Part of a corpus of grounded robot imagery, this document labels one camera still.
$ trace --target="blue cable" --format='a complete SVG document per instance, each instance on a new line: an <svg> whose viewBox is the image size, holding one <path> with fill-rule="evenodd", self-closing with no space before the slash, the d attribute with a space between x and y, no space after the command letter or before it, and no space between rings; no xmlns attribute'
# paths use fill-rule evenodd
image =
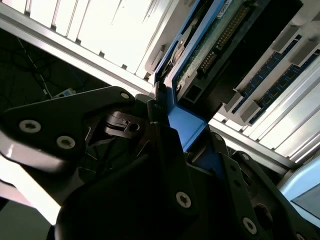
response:
<svg viewBox="0 0 320 240"><path fill-rule="evenodd" d="M78 79L80 85L82 86L82 91L85 92L85 86L84 86L83 81L78 77L78 75L75 73L75 71L69 65L68 65L68 68L73 73L73 75L76 77L76 79Z"/></svg>

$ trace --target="memory slot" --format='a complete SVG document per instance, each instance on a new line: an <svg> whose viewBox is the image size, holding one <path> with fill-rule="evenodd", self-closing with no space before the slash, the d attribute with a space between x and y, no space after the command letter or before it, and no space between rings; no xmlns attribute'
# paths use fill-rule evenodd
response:
<svg viewBox="0 0 320 240"><path fill-rule="evenodd" d="M176 85L185 85L185 80L197 71L205 58L214 57L210 55L213 47L216 45L221 35L228 28L229 23L234 19L234 15L238 12L244 0L227 0L222 7L220 13L217 15L207 33L193 52L192 56L181 71L180 76L176 81Z"/></svg>
<svg viewBox="0 0 320 240"><path fill-rule="evenodd" d="M297 35L296 38L289 44L289 46L283 51L283 53L274 52L268 60L263 64L259 71L253 76L243 90L240 91L243 99L238 105L232 110L235 114L239 108L246 102L251 94L259 87L259 85L268 77L268 75L276 68L282 59L290 52L290 50L297 44L301 39L301 35Z"/></svg>
<svg viewBox="0 0 320 240"><path fill-rule="evenodd" d="M320 49L316 50L301 67L292 64L257 102L261 109L249 121L249 123L254 124L255 121L267 110L267 108L277 100L277 98L290 86L290 84L292 84L297 77L299 77L300 74L317 59L319 55Z"/></svg>
<svg viewBox="0 0 320 240"><path fill-rule="evenodd" d="M203 62L201 63L200 69L206 73L211 64L215 61L218 53L220 53L228 40L234 34L234 32L239 27L240 23L243 21L247 13L249 12L250 8L243 4L238 11L234 14L229 24L223 30L223 33L220 35L218 41L216 42L215 46L212 48L210 53L205 57Z"/></svg>

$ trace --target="screw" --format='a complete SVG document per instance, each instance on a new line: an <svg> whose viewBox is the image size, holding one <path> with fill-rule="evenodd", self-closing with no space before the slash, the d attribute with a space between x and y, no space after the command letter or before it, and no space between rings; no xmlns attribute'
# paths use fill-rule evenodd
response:
<svg viewBox="0 0 320 240"><path fill-rule="evenodd" d="M69 136L60 136L56 139L56 144L62 149L72 149L76 142L72 137Z"/></svg>
<svg viewBox="0 0 320 240"><path fill-rule="evenodd" d="M218 141L222 141L221 136L220 136L220 135L218 135L218 134L215 134L215 138L216 138Z"/></svg>
<svg viewBox="0 0 320 240"><path fill-rule="evenodd" d="M178 191L175 195L176 197L176 201L178 202L178 204L185 208L188 209L191 207L191 199L190 197L184 193L183 191Z"/></svg>
<svg viewBox="0 0 320 240"><path fill-rule="evenodd" d="M41 125L35 120L26 119L19 123L19 128L25 133L34 134L41 130Z"/></svg>
<svg viewBox="0 0 320 240"><path fill-rule="evenodd" d="M242 219L242 223L244 227L249 231L249 233L251 233L252 235L257 234L257 227L250 218L244 217Z"/></svg>
<svg viewBox="0 0 320 240"><path fill-rule="evenodd" d="M247 155L245 155L244 153L242 154L242 156L244 157L245 160L249 160L249 157Z"/></svg>
<svg viewBox="0 0 320 240"><path fill-rule="evenodd" d="M121 97L123 97L124 99L129 99L130 96L128 94L126 94L125 92L121 93Z"/></svg>
<svg viewBox="0 0 320 240"><path fill-rule="evenodd" d="M176 92L179 92L179 91L180 91L180 89L181 89L181 85L179 84L178 86L176 86L175 91L176 91Z"/></svg>
<svg viewBox="0 0 320 240"><path fill-rule="evenodd" d="M297 234L296 234L296 238L297 238L298 240L305 240L305 238L304 238L300 233L297 233Z"/></svg>

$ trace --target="white label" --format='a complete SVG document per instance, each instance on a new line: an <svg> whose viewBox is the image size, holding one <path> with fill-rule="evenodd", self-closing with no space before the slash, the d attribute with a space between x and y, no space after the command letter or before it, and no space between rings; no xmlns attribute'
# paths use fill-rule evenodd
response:
<svg viewBox="0 0 320 240"><path fill-rule="evenodd" d="M227 11L228 7L230 6L230 4L232 3L232 0L227 0L225 2L225 4L223 5L223 7L221 8L221 11L218 13L218 15L216 16L218 19L222 18L222 16L225 14L225 12Z"/></svg>

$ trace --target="aluminum frame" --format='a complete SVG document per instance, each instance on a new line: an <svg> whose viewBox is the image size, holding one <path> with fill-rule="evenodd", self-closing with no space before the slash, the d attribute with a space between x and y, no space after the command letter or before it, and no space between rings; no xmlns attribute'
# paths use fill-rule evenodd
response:
<svg viewBox="0 0 320 240"><path fill-rule="evenodd" d="M72 64L88 74L133 95L149 94L152 84L59 35L0 2L0 28Z"/></svg>

